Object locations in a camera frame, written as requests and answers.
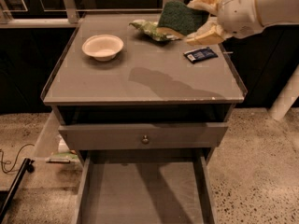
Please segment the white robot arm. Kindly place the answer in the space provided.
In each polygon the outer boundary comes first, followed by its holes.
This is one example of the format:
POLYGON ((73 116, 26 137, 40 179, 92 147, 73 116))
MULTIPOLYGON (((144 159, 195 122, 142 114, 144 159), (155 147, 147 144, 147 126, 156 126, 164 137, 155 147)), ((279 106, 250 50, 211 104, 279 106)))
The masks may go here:
POLYGON ((209 17, 185 41, 192 46, 243 39, 275 25, 299 23, 299 0, 192 0, 187 7, 204 10, 209 17))

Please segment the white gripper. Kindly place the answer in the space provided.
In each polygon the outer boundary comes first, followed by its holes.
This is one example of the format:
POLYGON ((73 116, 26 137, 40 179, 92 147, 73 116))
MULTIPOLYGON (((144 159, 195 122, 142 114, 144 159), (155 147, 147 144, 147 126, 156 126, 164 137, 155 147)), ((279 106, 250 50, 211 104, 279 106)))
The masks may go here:
POLYGON ((257 0, 192 0, 187 7, 218 17, 209 17, 196 32, 185 37, 184 41, 191 46, 217 45, 232 36, 243 39, 264 29, 257 0))

